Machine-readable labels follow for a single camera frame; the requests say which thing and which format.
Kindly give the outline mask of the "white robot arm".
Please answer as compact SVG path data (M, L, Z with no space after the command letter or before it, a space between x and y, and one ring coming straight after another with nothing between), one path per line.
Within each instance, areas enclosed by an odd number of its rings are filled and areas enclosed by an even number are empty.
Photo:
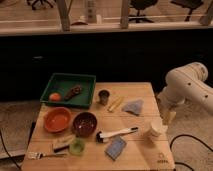
M213 115L213 88L205 84L207 78L207 67L200 62L174 68L166 74L166 86L157 96L165 125L171 123L176 114L174 109L185 100L191 100Z

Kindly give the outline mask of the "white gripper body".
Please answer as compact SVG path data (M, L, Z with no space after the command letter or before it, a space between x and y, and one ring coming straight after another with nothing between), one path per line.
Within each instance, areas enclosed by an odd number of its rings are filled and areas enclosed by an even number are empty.
M162 114L163 124L170 125L172 120L176 116L176 111L174 110L173 107L161 106L161 114Z

